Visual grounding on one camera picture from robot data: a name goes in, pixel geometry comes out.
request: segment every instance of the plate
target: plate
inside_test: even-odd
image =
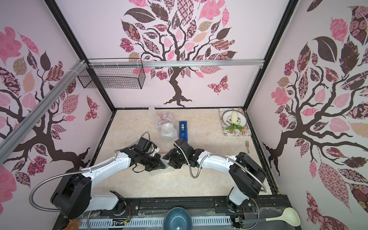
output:
[[[244,114],[236,110],[229,110],[229,111],[224,112],[224,114],[222,115],[222,120],[224,121],[225,125],[227,126],[231,125],[231,115],[233,112],[238,113],[238,120],[235,123],[235,125],[241,125],[242,127],[246,126],[247,125],[246,117],[244,116]]]

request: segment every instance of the black wire basket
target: black wire basket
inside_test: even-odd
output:
[[[142,59],[119,59],[123,61],[98,62],[106,59],[88,59],[90,64],[78,76],[83,88],[142,89],[146,78]]]

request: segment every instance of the fork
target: fork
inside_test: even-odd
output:
[[[249,155],[249,141],[245,141],[245,146],[246,146],[246,148],[247,148],[248,155]]]

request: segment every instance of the aluminum rail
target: aluminum rail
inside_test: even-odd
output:
[[[89,59],[90,67],[94,66],[128,66],[141,65],[139,61],[118,62],[106,59],[106,62],[93,62]],[[202,61],[144,61],[143,67],[182,67],[182,66],[262,66],[263,59],[237,59],[237,60],[202,60]]]
[[[86,63],[84,60],[79,60],[68,71],[64,77],[55,85],[55,87],[46,96],[41,99],[41,102],[22,120],[13,132],[9,134],[0,143],[0,163],[9,157],[18,144],[25,138],[25,136],[32,130],[36,123],[46,113],[50,106],[57,100],[61,93],[68,87],[68,85],[85,69]]]

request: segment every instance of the butterfly decal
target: butterfly decal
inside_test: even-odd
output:
[[[209,88],[213,89],[213,91],[217,94],[219,94],[219,92],[221,92],[221,88],[222,89],[228,89],[227,87],[229,86],[227,83],[227,75],[225,77],[223,77],[220,81],[219,84],[209,84],[207,85]]]
[[[96,102],[93,102],[91,98],[89,98],[87,96],[87,103],[88,103],[88,106],[90,108],[90,110],[88,111],[88,113],[86,114],[86,117],[85,117],[85,120],[90,120],[91,118],[92,119],[95,119],[97,117],[97,112],[96,110],[98,109],[99,105],[97,105]]]

